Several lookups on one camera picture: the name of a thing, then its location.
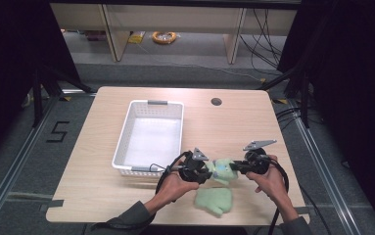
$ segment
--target wire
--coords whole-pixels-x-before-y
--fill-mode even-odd
[[[153,165],[158,166],[159,168],[165,169],[165,167],[162,167],[159,164],[150,164],[150,172],[152,172]]]
[[[275,160],[273,160],[271,158],[269,158],[269,163],[272,164],[272,165],[275,165],[275,167],[281,173],[282,177],[284,178],[285,190],[288,193],[288,191],[290,189],[290,182],[289,182],[289,179],[288,179],[287,172],[285,172],[285,169],[278,162],[276,162]],[[275,211],[275,215],[273,216],[272,222],[270,224],[268,235],[273,234],[273,229],[275,228],[275,224],[276,224],[276,220],[278,219],[278,216],[279,216],[279,210],[277,208],[276,211]]]
[[[246,41],[245,39],[242,37],[242,35],[240,35],[240,38],[242,39],[243,43],[245,44],[245,46],[248,48],[248,50],[251,52],[251,64],[252,64],[252,68],[254,68],[255,71],[258,71],[260,73],[265,73],[265,74],[270,74],[270,75],[281,75],[281,74],[278,74],[278,73],[271,73],[271,72],[266,72],[266,71],[262,71],[262,70],[258,70],[255,65],[254,65],[254,55],[258,56],[261,60],[265,61],[266,63],[268,63],[270,66],[274,67],[275,68],[275,65],[272,64],[271,61],[267,60],[263,55],[261,55],[260,53],[258,53],[257,51],[255,51],[255,46],[254,48],[252,48]]]
[[[257,229],[255,229],[254,235],[258,235],[258,233],[260,232],[261,229],[262,229],[262,227],[258,227]]]
[[[289,119],[296,119],[296,118],[299,118],[299,117],[287,117],[287,118],[284,118],[284,119],[281,119],[281,120],[278,120],[278,123],[281,123],[281,122],[284,122],[285,120],[289,120]]]
[[[87,228],[87,223],[83,224],[81,235],[85,235],[86,234],[86,228]]]
[[[288,125],[291,124],[292,121],[294,121],[294,120],[296,120],[296,119],[298,119],[298,118],[300,118],[300,117],[301,117],[301,116],[298,116],[298,117],[290,117],[291,120],[288,121],[288,123],[285,124],[285,126],[281,128],[281,131],[283,131],[286,127],[288,127]]]
[[[175,158],[174,162],[172,162],[171,165],[169,165],[165,169],[164,173],[162,174],[162,176],[161,176],[161,178],[159,180],[159,183],[157,184],[156,194],[160,191],[160,188],[163,185],[163,182],[164,182],[165,178],[171,173],[172,167],[182,157],[187,156],[188,154],[189,154],[188,152],[182,153],[180,156],[178,156],[177,158]],[[137,224],[122,224],[120,220],[112,218],[112,219],[108,220],[107,222],[98,222],[98,223],[95,223],[95,224],[93,224],[91,226],[90,229],[91,229],[91,231],[99,229],[99,228],[110,228],[110,229],[115,229],[115,230],[134,230],[134,229],[139,229],[139,228],[143,228],[143,227],[148,226],[154,220],[155,217],[156,217],[156,214],[154,213],[147,220],[145,220],[145,221],[143,221],[141,223],[137,223]]]
[[[281,111],[279,113],[276,114],[276,119],[280,119],[281,117],[285,116],[285,115],[288,115],[288,114],[291,114],[293,112],[296,112],[298,110],[300,110],[301,108],[291,108],[291,109],[287,109],[287,110],[284,110],[284,111]]]
[[[272,52],[272,49],[266,48],[266,47],[263,46],[261,43],[259,43],[261,37],[262,37],[262,34],[259,36],[258,39],[256,39],[255,36],[252,35],[252,38],[254,39],[254,41],[255,41],[255,42],[256,42],[261,48],[265,49],[265,50],[268,51],[268,52]],[[275,52],[275,51],[274,51],[273,53],[277,54],[278,56],[280,56],[280,55],[282,54],[282,52]]]
[[[327,222],[325,221],[324,217],[322,216],[321,214],[321,211],[319,210],[319,208],[317,207],[317,205],[315,204],[314,200],[309,196],[309,194],[307,193],[306,189],[303,187],[303,185],[301,185],[300,183],[298,183],[298,185],[300,185],[300,188],[301,190],[303,191],[303,193],[306,195],[306,197],[309,199],[309,201],[312,203],[312,205],[314,206],[314,209],[315,211],[318,213],[322,223],[324,224],[324,227],[325,229],[327,230],[327,233],[328,234],[331,234],[331,230],[330,228],[328,227],[328,224]]]
[[[270,40],[269,24],[267,22],[267,17],[268,17],[268,14],[269,14],[269,10],[265,9],[264,12],[265,12],[265,17],[264,17],[264,23],[263,23],[263,26],[262,26],[261,23],[260,23],[260,21],[259,21],[258,15],[257,15],[257,11],[256,11],[256,9],[254,9],[254,15],[255,15],[255,18],[257,19],[257,22],[258,22],[258,25],[259,25],[259,28],[260,28],[260,36],[263,35],[263,37],[265,38],[266,42],[270,46],[271,50],[268,50],[268,49],[266,49],[263,46],[262,47],[265,48],[267,51],[269,51],[269,52],[272,53],[272,56],[273,56],[275,62],[278,64],[279,60],[277,58],[277,55],[280,55],[282,52],[279,49],[277,49],[275,46],[273,46],[272,41]]]
[[[146,52],[154,61],[157,61],[157,62],[160,62],[160,63],[165,63],[165,64],[170,64],[170,65],[176,65],[176,66],[181,66],[181,67],[198,67],[198,68],[204,68],[204,69],[208,69],[208,70],[214,70],[214,71],[223,71],[223,72],[226,72],[226,73],[229,73],[229,74],[232,74],[232,75],[240,75],[240,76],[247,76],[247,77],[250,77],[254,80],[257,80],[257,81],[260,81],[259,78],[256,78],[254,76],[251,76],[249,74],[244,74],[244,73],[238,73],[238,72],[232,72],[232,71],[228,71],[228,70],[223,70],[223,69],[219,69],[219,68],[209,68],[209,67],[204,67],[204,66],[199,66],[199,65],[187,65],[187,64],[179,64],[179,63],[175,63],[175,62],[171,62],[171,61],[162,61],[162,60],[158,60],[156,58],[154,58],[154,56],[145,48],[143,48],[141,45],[139,44],[136,44],[141,50],[143,50],[144,52]]]

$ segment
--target gray floor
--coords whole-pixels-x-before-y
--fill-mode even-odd
[[[255,89],[264,78],[270,80],[275,77],[252,69],[251,54],[243,43],[239,46],[236,63],[228,65],[223,39],[218,34],[179,33],[173,44],[157,45],[151,40],[151,32],[147,32],[141,45],[129,44],[126,47],[119,63],[112,62],[105,41],[89,42],[84,35],[76,32],[65,33],[65,39],[82,81],[94,88],[128,85]],[[285,39],[272,37],[272,42],[282,48]],[[255,43],[250,35],[246,35],[245,40],[252,45]],[[271,53],[262,49],[259,51],[273,61]],[[277,73],[261,60],[254,59],[254,66],[259,70]],[[286,83],[284,81],[269,90],[272,99],[283,98],[282,91]],[[72,88],[65,83],[62,86]],[[93,99],[90,96],[73,96],[68,102],[56,103],[0,211],[0,234],[84,233],[85,224],[48,222],[44,206],[56,190]],[[274,104],[273,107],[276,113],[290,108],[286,104]],[[32,107],[24,108],[7,133],[0,150],[0,183],[31,130],[32,116]],[[299,182],[319,207],[332,234],[346,234],[297,123],[287,119],[289,117],[282,117],[279,123]],[[374,210],[350,170],[342,167],[341,160],[344,157],[322,122],[320,113],[315,109],[309,110],[309,119],[310,131],[361,234],[375,234]],[[59,138],[51,133],[57,121],[69,122],[59,126],[68,134],[62,143],[48,143],[47,140]],[[305,202],[312,209],[312,202],[307,197]],[[310,219],[309,226],[314,234],[327,234],[318,214],[313,212]],[[248,227],[247,230],[249,234],[256,231],[254,227]],[[266,233],[265,228],[258,232]]]

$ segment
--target white plastic basket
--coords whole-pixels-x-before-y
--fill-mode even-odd
[[[134,100],[129,104],[112,161],[122,175],[162,175],[180,155],[184,105]]]

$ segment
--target black cable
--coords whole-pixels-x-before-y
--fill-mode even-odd
[[[265,11],[265,22],[263,23],[263,26],[262,26],[262,25],[260,24],[259,19],[258,19],[257,12],[256,12],[256,10],[254,9],[254,15],[255,15],[255,18],[256,18],[257,21],[258,21],[258,25],[259,25],[259,28],[260,28],[260,36],[259,36],[259,39],[257,40],[257,43],[259,44],[259,46],[261,46],[261,47],[262,47],[263,49],[265,49],[266,51],[271,52],[271,53],[274,53],[274,54],[277,54],[277,55],[280,55],[280,54],[282,54],[282,52],[281,52],[279,49],[277,49],[276,47],[274,47],[274,46],[272,45],[272,43],[271,43],[271,41],[270,41],[270,35],[269,35],[268,38],[267,38],[267,37],[266,37],[266,34],[265,34],[265,32],[264,32],[265,26],[266,26],[266,28],[269,28],[269,26],[268,26],[268,22],[267,22],[267,13],[268,13],[268,12]],[[269,44],[269,46],[270,46],[270,48],[271,48],[270,50],[267,49],[267,48],[265,48],[263,45],[261,45],[261,44],[259,43],[259,40],[260,40],[260,38],[261,38],[262,36],[265,38],[266,42]]]
[[[297,117],[292,117],[292,119],[290,121],[288,121],[288,123],[285,124],[284,127],[281,128],[281,131],[283,131],[286,127],[288,127],[288,125],[291,124],[291,122],[293,122],[294,120],[300,118],[301,116],[297,116]]]
[[[257,229],[255,229],[254,235],[258,235],[258,233],[260,232],[261,229],[262,229],[262,227],[258,227]]]
[[[163,182],[164,182],[165,178],[171,173],[171,169],[174,167],[174,165],[182,157],[187,156],[190,153],[191,152],[184,152],[184,153],[182,153],[180,156],[178,156],[174,160],[174,162],[172,162],[171,165],[169,165],[169,166],[166,167],[165,171],[163,172],[163,174],[162,174],[162,176],[161,176],[161,178],[159,180],[159,183],[157,184],[156,194],[160,191],[160,188],[163,185]],[[143,222],[137,223],[137,224],[116,223],[116,222],[114,222],[115,218],[112,218],[112,219],[108,220],[107,222],[98,222],[98,223],[93,224],[91,226],[90,230],[93,231],[93,230],[99,229],[99,228],[109,228],[109,229],[114,229],[114,230],[135,230],[135,229],[140,229],[140,228],[148,226],[154,220],[155,217],[156,217],[156,214],[154,213],[146,221],[143,221]]]
[[[294,120],[294,119],[296,119],[296,118],[298,118],[298,117],[292,116],[292,117],[283,118],[283,119],[281,119],[281,120],[278,120],[278,123],[284,122],[285,120],[289,120],[289,119]]]
[[[252,68],[254,68],[255,71],[258,71],[260,73],[265,73],[265,74],[269,74],[269,75],[281,75],[281,74],[277,74],[277,73],[271,73],[271,72],[267,72],[267,71],[262,71],[262,70],[258,70],[255,65],[254,65],[254,55],[258,56],[259,58],[261,58],[263,61],[265,61],[266,63],[270,64],[272,67],[275,68],[275,65],[271,64],[272,62],[267,60],[263,55],[261,55],[260,53],[256,52],[246,41],[245,39],[242,37],[242,35],[240,35],[240,38],[242,39],[243,43],[245,44],[245,46],[248,48],[248,50],[251,52],[251,64],[252,64]]]
[[[275,114],[276,115],[276,119],[280,119],[281,117],[283,117],[285,115],[288,115],[288,114],[291,114],[293,112],[296,112],[296,111],[298,111],[300,109],[301,108],[290,108],[290,109],[278,112],[277,114]]]
[[[268,16],[268,10],[266,9],[265,10],[265,22],[263,24],[263,26],[261,25],[260,21],[259,21],[259,18],[258,18],[258,15],[257,15],[257,12],[256,10],[254,9],[254,15],[255,15],[255,18],[257,19],[258,21],[258,25],[259,25],[259,28],[261,30],[261,35],[263,35],[263,37],[265,38],[266,42],[268,43],[268,45],[270,46],[271,50],[268,50],[272,53],[272,56],[273,58],[275,59],[275,62],[278,63],[278,58],[276,57],[276,53],[274,50],[277,50],[277,51],[280,51],[279,49],[277,49],[275,46],[272,45],[272,42],[270,40],[270,34],[269,34],[269,25],[267,23],[267,16]],[[264,28],[267,28],[267,32],[268,32],[268,36],[266,36],[266,33],[264,32]]]
[[[301,185],[300,183],[298,183],[298,185],[300,185],[300,188],[301,190],[303,191],[303,193],[306,195],[306,197],[309,199],[309,201],[312,203],[312,205],[314,206],[314,209],[315,211],[318,213],[322,223],[324,224],[324,227],[325,229],[327,230],[327,233],[328,234],[331,234],[331,230],[330,228],[328,227],[328,224],[327,222],[325,221],[324,217],[322,216],[319,208],[317,207],[317,205],[315,204],[314,200],[309,196],[309,194],[307,193],[307,191],[305,190],[305,188],[303,187],[303,185]]]
[[[275,160],[273,160],[271,158],[269,158],[269,163],[272,164],[272,165],[275,165],[275,167],[281,173],[282,177],[284,178],[285,190],[288,193],[289,188],[290,188],[290,182],[289,182],[289,179],[288,179],[287,172],[285,172],[285,169],[278,162],[276,162]],[[276,209],[275,215],[273,216],[272,222],[271,222],[270,227],[269,227],[268,235],[272,235],[273,234],[273,229],[275,228],[275,224],[276,224],[276,220],[278,219],[278,216],[279,216],[279,210]]]
[[[242,35],[240,35],[240,37],[241,37],[243,43],[245,44],[245,46],[248,48],[249,51],[251,51],[251,53],[252,53],[253,55],[258,56],[259,58],[261,58],[263,61],[265,61],[265,62],[266,62],[267,64],[269,64],[270,66],[272,66],[272,67],[274,67],[274,68],[276,67],[276,65],[275,65],[273,62],[269,61],[267,58],[265,58],[263,55],[261,55],[259,52],[257,52],[257,51],[255,50],[257,44],[256,44],[254,47],[251,47],[251,46],[245,41],[245,39],[243,38]]]
[[[83,224],[82,234],[81,235],[85,235],[86,234],[86,227],[87,227],[87,223]]]

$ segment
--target sleeve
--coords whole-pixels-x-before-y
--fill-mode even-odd
[[[123,212],[120,216],[111,218],[108,223],[118,224],[118,225],[136,225],[144,224],[147,220],[151,218],[144,204],[140,201],[135,203],[131,208]],[[90,235],[137,235],[145,229],[148,223],[145,223],[144,227],[137,229],[113,229],[107,227],[99,227],[91,231]]]
[[[294,235],[294,234],[312,234],[303,217],[298,217],[292,221],[285,222],[279,225],[282,229],[284,235]]]

